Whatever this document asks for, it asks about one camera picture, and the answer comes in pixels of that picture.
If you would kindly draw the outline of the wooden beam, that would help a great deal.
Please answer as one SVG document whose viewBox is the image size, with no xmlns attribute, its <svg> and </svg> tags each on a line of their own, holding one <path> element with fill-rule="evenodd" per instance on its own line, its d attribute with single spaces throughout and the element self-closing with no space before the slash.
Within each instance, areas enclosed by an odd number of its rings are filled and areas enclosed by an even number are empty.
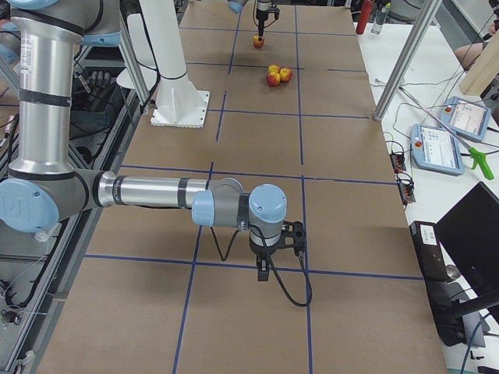
<svg viewBox="0 0 499 374">
<path fill-rule="evenodd" d="M 455 55 L 466 71 L 460 83 L 466 95 L 480 95 L 498 75 L 498 21 L 494 21 L 487 32 L 487 40 L 455 50 Z"/>
</svg>

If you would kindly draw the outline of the black orange connector box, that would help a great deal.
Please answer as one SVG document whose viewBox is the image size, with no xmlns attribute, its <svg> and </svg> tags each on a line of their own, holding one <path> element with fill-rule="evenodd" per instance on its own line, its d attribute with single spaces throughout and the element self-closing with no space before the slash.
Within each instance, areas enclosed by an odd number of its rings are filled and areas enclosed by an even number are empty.
<svg viewBox="0 0 499 374">
<path fill-rule="evenodd" d="M 399 179 L 397 181 L 397 185 L 401 201 L 404 206 L 407 206 L 416 201 L 416 198 L 414 196 L 414 183 L 412 180 Z"/>
<path fill-rule="evenodd" d="M 389 157 L 394 173 L 406 171 L 405 155 L 403 153 L 391 153 Z"/>
</svg>

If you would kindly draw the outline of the red yellow apple front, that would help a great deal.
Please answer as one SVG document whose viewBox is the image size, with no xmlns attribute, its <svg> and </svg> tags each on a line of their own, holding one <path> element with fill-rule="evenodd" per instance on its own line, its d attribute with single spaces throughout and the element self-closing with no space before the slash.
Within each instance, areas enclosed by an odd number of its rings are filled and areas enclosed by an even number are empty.
<svg viewBox="0 0 499 374">
<path fill-rule="evenodd" d="M 269 72 L 266 75 L 266 83 L 269 87 L 277 87 L 281 83 L 281 76 L 279 72 Z"/>
</svg>

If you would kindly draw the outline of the near teach pendant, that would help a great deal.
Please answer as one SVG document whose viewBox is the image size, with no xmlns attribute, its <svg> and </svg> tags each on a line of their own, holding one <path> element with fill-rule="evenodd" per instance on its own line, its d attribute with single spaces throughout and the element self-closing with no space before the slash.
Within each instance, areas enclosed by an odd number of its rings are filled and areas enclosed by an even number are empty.
<svg viewBox="0 0 499 374">
<path fill-rule="evenodd" d="M 415 124 L 411 130 L 412 159 L 418 168 L 446 175 L 462 175 L 464 167 L 459 145 L 448 132 Z"/>
</svg>

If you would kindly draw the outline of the lower black orange connector box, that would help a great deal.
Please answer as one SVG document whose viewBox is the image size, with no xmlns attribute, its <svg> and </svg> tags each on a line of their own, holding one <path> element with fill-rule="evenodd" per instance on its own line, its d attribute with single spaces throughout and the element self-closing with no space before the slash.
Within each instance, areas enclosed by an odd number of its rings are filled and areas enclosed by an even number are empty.
<svg viewBox="0 0 499 374">
<path fill-rule="evenodd" d="M 399 179 L 397 181 L 397 185 L 401 201 L 404 206 L 407 206 L 416 201 L 416 198 L 414 196 L 414 183 L 412 180 Z"/>
</svg>

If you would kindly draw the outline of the upper black orange connector box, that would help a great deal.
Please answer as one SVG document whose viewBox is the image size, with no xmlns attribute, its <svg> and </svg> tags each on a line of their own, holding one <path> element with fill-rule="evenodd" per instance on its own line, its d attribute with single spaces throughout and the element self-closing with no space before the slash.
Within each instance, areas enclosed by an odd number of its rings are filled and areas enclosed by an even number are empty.
<svg viewBox="0 0 499 374">
<path fill-rule="evenodd" d="M 391 153 L 389 157 L 394 173 L 406 171 L 405 155 L 403 153 Z"/>
</svg>

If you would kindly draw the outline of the black monitor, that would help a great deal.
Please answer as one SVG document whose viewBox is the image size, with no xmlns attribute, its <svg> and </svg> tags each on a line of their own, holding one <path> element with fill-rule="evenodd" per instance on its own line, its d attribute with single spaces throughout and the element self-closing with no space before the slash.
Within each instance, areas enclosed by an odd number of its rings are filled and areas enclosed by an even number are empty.
<svg viewBox="0 0 499 374">
<path fill-rule="evenodd" d="M 437 223 L 437 238 L 478 295 L 498 290 L 498 197 L 477 183 Z"/>
</svg>

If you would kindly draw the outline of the black computer box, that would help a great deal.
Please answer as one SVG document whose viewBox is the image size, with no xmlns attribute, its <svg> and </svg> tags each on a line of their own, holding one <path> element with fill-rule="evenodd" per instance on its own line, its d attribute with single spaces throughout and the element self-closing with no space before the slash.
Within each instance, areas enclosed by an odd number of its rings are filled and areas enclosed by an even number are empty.
<svg viewBox="0 0 499 374">
<path fill-rule="evenodd" d="M 409 229 L 441 340 L 449 347 L 471 343 L 484 348 L 483 329 L 476 327 L 480 308 L 455 283 L 461 273 L 456 266 L 445 263 L 435 224 L 413 221 Z"/>
</svg>

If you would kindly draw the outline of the green handled reacher stick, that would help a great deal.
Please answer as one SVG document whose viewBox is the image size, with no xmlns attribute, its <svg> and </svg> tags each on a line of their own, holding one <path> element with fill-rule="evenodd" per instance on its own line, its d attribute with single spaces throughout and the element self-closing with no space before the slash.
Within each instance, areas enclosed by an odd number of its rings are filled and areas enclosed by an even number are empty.
<svg viewBox="0 0 499 374">
<path fill-rule="evenodd" d="M 480 166 L 480 170 L 483 173 L 483 176 L 487 180 L 494 179 L 494 174 L 492 173 L 488 163 L 487 156 L 485 153 L 478 151 L 470 144 L 468 144 L 465 140 L 461 139 L 457 132 L 454 131 L 449 125 L 446 125 L 442 120 L 440 120 L 429 108 L 425 107 L 420 101 L 418 101 L 410 92 L 408 92 L 402 86 L 399 86 L 398 89 L 403 92 L 407 97 L 409 97 L 417 106 L 419 106 L 423 111 L 425 111 L 432 119 L 434 119 L 443 129 L 445 129 L 454 139 L 460 142 L 470 153 L 470 157 L 473 159 L 472 169 L 475 170 L 476 166 Z"/>
</svg>

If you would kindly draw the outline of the red yellow apple back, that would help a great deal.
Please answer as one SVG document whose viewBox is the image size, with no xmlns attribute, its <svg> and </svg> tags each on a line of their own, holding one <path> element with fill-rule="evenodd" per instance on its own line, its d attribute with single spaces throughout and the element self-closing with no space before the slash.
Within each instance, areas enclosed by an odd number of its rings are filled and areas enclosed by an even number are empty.
<svg viewBox="0 0 499 374">
<path fill-rule="evenodd" d="M 278 65 L 278 64 L 270 64 L 267 67 L 267 73 L 268 74 L 271 74 L 271 73 L 277 73 L 277 74 L 279 74 L 280 70 L 281 70 L 281 66 Z"/>
</svg>

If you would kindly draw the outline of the red yellow apple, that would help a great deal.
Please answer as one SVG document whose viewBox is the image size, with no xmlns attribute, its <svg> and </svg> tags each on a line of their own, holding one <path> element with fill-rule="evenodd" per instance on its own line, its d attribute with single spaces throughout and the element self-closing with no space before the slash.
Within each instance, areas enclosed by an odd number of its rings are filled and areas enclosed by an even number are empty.
<svg viewBox="0 0 499 374">
<path fill-rule="evenodd" d="M 267 67 L 267 73 L 268 74 L 271 74 L 271 73 L 277 73 L 277 74 L 279 74 L 280 70 L 281 70 L 281 66 L 278 65 L 278 64 L 270 64 Z"/>
<path fill-rule="evenodd" d="M 279 76 L 281 83 L 288 83 L 292 80 L 293 71 L 289 67 L 283 67 L 279 71 Z"/>
<path fill-rule="evenodd" d="M 281 76 L 279 72 L 269 72 L 266 75 L 266 83 L 269 87 L 277 87 L 281 83 Z"/>
</svg>

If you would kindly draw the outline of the teach pendant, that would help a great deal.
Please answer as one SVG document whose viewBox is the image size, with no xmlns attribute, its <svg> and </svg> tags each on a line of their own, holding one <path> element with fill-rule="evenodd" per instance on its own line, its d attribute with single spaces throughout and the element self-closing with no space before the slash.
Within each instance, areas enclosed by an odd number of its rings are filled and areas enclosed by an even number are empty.
<svg viewBox="0 0 499 374">
<path fill-rule="evenodd" d="M 448 132 L 415 124 L 411 130 L 412 159 L 418 168 L 446 175 L 462 175 L 464 167 L 459 145 Z"/>
<path fill-rule="evenodd" d="M 487 131 L 491 110 L 480 101 L 450 97 L 445 101 L 440 119 L 460 136 L 481 142 Z"/>
</svg>

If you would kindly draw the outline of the red yellow apple left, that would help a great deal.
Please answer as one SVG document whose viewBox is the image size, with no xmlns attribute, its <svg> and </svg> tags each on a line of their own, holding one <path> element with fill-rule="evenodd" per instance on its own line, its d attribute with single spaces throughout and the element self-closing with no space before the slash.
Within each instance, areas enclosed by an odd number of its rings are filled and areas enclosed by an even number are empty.
<svg viewBox="0 0 499 374">
<path fill-rule="evenodd" d="M 288 83 L 292 80 L 293 71 L 289 67 L 283 67 L 279 71 L 279 76 L 281 83 Z"/>
</svg>

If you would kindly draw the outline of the clear water bottle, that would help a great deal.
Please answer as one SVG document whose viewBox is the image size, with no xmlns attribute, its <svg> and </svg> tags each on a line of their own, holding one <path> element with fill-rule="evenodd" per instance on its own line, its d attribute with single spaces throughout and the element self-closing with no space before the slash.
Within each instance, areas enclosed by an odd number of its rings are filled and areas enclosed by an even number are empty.
<svg viewBox="0 0 499 374">
<path fill-rule="evenodd" d="M 377 1 L 376 15 L 374 17 L 373 25 L 371 27 L 372 34 L 379 34 L 381 32 L 385 20 L 388 17 L 390 8 L 391 8 L 391 1 L 389 0 Z"/>
</svg>

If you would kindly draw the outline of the far teach pendant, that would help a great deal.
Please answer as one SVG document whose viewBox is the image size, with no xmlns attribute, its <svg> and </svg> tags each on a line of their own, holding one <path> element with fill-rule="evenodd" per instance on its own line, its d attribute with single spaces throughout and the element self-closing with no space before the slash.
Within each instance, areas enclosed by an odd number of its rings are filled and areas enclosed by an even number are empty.
<svg viewBox="0 0 499 374">
<path fill-rule="evenodd" d="M 480 101 L 450 97 L 445 101 L 440 119 L 460 136 L 481 142 L 487 131 L 491 110 Z"/>
</svg>

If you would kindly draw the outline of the white robot column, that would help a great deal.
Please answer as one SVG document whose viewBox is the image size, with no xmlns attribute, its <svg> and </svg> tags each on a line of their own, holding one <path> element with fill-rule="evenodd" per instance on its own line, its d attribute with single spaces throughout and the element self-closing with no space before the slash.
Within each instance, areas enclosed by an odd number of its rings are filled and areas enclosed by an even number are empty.
<svg viewBox="0 0 499 374">
<path fill-rule="evenodd" d="M 172 0 L 140 1 L 154 67 L 169 80 L 181 79 L 187 73 L 179 23 Z"/>
</svg>

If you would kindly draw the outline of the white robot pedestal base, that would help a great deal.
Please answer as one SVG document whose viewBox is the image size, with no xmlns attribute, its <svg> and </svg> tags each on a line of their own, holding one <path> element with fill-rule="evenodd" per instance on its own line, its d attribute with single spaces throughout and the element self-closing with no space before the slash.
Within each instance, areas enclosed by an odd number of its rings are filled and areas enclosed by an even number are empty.
<svg viewBox="0 0 499 374">
<path fill-rule="evenodd" d="M 159 83 L 155 109 L 150 119 L 153 126 L 202 128 L 211 93 L 197 90 L 188 79 Z"/>
</svg>

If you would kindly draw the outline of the aluminium frame post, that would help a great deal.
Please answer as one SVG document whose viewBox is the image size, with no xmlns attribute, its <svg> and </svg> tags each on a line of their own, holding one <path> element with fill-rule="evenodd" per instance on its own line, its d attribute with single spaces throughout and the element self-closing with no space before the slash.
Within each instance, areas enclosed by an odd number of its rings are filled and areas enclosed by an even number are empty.
<svg viewBox="0 0 499 374">
<path fill-rule="evenodd" d="M 381 122 L 385 113 L 390 106 L 392 99 L 395 96 L 398 87 L 401 84 L 402 78 L 405 76 L 407 69 L 422 42 L 426 30 L 434 19 L 437 10 L 440 8 L 442 0 L 425 1 L 416 22 L 408 35 L 408 38 L 402 48 L 398 60 L 391 72 L 388 82 L 381 94 L 380 100 L 377 103 L 373 113 L 373 119 Z"/>
</svg>

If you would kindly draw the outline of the red yellow apple alone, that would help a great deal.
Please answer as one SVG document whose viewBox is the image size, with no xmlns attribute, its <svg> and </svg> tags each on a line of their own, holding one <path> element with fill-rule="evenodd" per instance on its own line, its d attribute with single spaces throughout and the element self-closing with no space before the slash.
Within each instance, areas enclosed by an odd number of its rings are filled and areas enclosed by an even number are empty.
<svg viewBox="0 0 499 374">
<path fill-rule="evenodd" d="M 260 36 L 258 34 L 253 36 L 253 46 L 256 49 L 262 48 L 264 46 L 264 36 Z"/>
</svg>

